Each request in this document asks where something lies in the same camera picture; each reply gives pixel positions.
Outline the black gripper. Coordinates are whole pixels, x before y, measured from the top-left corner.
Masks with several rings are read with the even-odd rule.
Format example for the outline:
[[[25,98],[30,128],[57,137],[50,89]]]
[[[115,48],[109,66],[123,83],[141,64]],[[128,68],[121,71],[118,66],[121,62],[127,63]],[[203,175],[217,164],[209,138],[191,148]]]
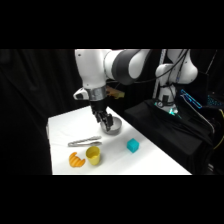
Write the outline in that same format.
[[[100,122],[102,128],[106,128],[106,131],[110,131],[113,126],[113,117],[111,114],[108,114],[107,102],[105,99],[99,101],[91,101],[90,106],[92,109],[93,115],[96,117],[97,122]]]

